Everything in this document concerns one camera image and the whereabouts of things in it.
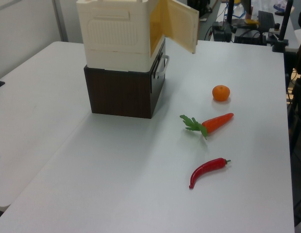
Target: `tangerine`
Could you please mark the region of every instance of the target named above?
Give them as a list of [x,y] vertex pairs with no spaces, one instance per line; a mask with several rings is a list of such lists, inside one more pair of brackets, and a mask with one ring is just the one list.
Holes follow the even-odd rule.
[[212,95],[217,101],[226,101],[230,95],[230,89],[224,85],[218,85],[213,88]]

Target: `green leaves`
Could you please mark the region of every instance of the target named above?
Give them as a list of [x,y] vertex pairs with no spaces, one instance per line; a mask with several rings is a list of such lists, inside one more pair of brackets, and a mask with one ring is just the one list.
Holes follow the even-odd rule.
[[183,122],[186,126],[186,129],[187,130],[191,130],[191,131],[200,131],[202,133],[202,136],[207,139],[207,135],[208,135],[208,132],[207,132],[207,128],[202,126],[200,123],[198,123],[195,118],[188,118],[187,116],[185,115],[181,115],[180,118],[183,119]]

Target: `red chili pepper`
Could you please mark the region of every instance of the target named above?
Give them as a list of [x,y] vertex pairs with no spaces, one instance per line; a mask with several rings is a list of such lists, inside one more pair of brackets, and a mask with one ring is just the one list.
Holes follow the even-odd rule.
[[209,161],[209,162],[207,162],[205,164],[202,164],[191,175],[189,188],[190,189],[194,188],[196,180],[200,176],[202,176],[204,173],[209,172],[209,171],[214,171],[214,170],[221,169],[221,168],[225,167],[225,165],[228,162],[230,162],[230,160],[226,160],[226,159],[223,159],[223,158],[218,158],[218,159],[211,160],[211,161]]

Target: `electronic equipment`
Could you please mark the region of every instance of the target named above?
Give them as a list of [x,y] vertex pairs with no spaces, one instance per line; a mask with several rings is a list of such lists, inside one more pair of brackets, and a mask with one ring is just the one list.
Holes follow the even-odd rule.
[[259,31],[238,28],[234,35],[234,43],[259,45],[260,44]]
[[214,22],[212,24],[214,41],[230,42],[232,40],[231,26],[227,22]]
[[285,47],[288,45],[288,40],[285,40],[284,36],[285,36],[288,20],[290,18],[292,6],[293,6],[293,0],[288,0],[287,4],[286,4],[286,9],[284,12],[284,17],[283,17],[279,36],[273,35],[273,36],[268,37],[268,39],[267,39],[268,43],[274,44],[272,46],[273,52],[285,52]]
[[270,28],[275,27],[275,20],[272,13],[265,11],[258,11],[258,30],[262,33],[266,33]]

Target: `dark brown box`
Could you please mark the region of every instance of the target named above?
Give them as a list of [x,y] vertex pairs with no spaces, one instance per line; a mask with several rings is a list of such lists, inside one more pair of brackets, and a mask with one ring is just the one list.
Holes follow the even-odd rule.
[[99,114],[151,118],[165,75],[156,72],[165,67],[159,61],[166,52],[163,42],[149,72],[123,72],[85,66],[91,111]]

